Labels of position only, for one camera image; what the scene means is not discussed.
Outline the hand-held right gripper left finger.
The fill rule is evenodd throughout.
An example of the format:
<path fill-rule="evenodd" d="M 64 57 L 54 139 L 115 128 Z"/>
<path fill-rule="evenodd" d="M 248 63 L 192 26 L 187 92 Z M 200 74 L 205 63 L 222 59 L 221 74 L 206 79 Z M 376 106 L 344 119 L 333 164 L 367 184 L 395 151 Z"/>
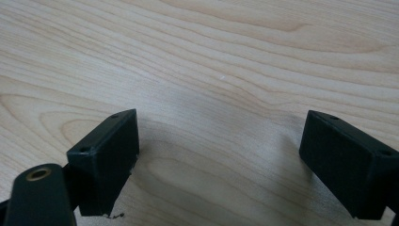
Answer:
<path fill-rule="evenodd" d="M 72 207 L 84 217 L 110 215 L 138 156 L 136 111 L 106 118 L 67 151 Z"/>

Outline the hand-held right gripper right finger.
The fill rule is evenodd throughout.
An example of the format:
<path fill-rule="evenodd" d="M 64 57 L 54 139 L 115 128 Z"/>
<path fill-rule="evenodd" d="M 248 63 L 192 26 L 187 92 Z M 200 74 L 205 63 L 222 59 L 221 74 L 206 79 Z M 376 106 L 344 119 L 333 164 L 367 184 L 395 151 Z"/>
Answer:
<path fill-rule="evenodd" d="M 300 143 L 304 163 L 358 219 L 399 220 L 399 152 L 348 122 L 309 111 Z"/>

